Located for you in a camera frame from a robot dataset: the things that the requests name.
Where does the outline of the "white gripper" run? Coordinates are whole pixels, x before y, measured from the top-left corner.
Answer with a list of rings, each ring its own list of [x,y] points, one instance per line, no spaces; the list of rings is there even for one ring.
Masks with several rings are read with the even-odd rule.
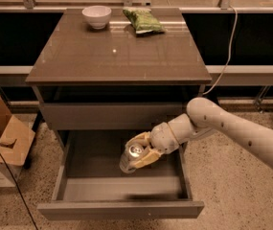
[[[129,148],[133,144],[138,144],[145,148],[139,158],[131,162],[131,167],[135,169],[143,168],[156,162],[162,154],[170,154],[179,148],[179,143],[173,135],[168,123],[156,126],[151,132],[142,132],[125,143]]]

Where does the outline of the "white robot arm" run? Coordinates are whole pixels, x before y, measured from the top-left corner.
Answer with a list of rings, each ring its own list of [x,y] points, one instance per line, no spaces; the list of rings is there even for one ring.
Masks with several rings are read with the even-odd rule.
[[[120,169],[133,173],[178,150],[182,144],[207,137],[215,130],[273,169],[273,129],[242,119],[201,97],[189,101],[185,113],[127,141]]]

